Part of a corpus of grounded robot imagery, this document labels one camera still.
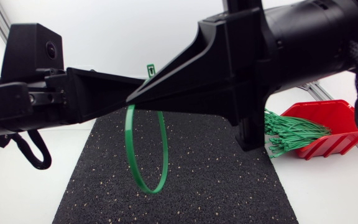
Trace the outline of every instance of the black cylindrical motor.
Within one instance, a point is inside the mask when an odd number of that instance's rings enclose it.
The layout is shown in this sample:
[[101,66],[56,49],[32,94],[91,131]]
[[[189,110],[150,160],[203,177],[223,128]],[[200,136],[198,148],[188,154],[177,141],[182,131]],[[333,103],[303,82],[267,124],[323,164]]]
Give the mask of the black cylindrical motor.
[[265,11],[280,60],[278,91],[352,67],[358,42],[358,0],[307,0]]

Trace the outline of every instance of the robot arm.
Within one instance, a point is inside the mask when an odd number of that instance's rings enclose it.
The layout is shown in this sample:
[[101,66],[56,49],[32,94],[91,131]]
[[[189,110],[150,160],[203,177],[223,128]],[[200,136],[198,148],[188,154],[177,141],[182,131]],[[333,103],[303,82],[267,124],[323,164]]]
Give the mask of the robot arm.
[[0,78],[0,146],[21,131],[82,123],[136,104],[223,116],[239,126],[236,139],[247,151],[264,145],[271,94],[345,70],[356,69],[358,79],[358,0],[306,0],[266,11],[260,0],[225,0],[224,9],[200,21],[193,43],[148,82],[64,71],[58,34],[39,24],[12,25]]

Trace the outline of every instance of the speckled black mat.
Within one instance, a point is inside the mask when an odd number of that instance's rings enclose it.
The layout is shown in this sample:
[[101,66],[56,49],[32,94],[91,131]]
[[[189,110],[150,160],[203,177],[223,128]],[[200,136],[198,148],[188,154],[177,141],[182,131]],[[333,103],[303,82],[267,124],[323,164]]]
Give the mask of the speckled black mat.
[[[145,195],[124,148],[125,110],[99,118],[54,223],[297,223],[264,151],[244,153],[217,116],[164,113],[170,165],[164,189]],[[156,112],[134,121],[138,166],[150,188],[162,170]]]

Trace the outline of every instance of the metal screw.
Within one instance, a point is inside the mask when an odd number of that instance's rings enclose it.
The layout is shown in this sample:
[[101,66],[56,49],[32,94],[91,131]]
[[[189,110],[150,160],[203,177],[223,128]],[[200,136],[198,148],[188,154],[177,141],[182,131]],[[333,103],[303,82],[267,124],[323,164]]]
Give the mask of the metal screw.
[[30,103],[31,103],[31,104],[33,104],[33,103],[34,103],[34,101],[35,101],[34,96],[30,94]]

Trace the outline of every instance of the camera lens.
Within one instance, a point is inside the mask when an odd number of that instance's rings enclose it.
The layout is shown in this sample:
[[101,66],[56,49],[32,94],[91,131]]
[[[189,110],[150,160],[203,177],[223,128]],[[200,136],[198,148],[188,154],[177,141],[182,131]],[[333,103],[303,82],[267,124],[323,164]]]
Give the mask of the camera lens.
[[57,53],[56,53],[56,46],[53,44],[52,41],[48,41],[46,44],[47,48],[47,55],[50,59],[56,59]]

